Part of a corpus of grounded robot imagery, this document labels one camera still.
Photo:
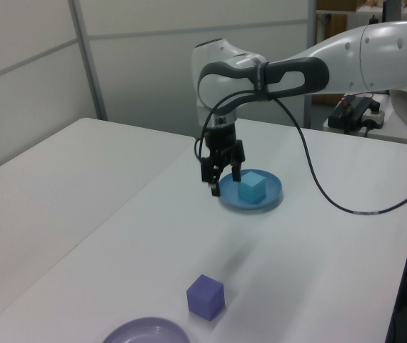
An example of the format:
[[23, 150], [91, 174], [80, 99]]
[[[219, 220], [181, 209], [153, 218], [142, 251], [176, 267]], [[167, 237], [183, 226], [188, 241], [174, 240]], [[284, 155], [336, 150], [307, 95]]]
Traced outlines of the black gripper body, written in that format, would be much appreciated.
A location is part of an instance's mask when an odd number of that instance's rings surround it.
[[204, 141], [210, 150], [210, 155], [216, 166], [228, 166], [230, 164], [230, 150], [236, 143], [235, 124], [230, 124], [219, 129], [207, 129]]

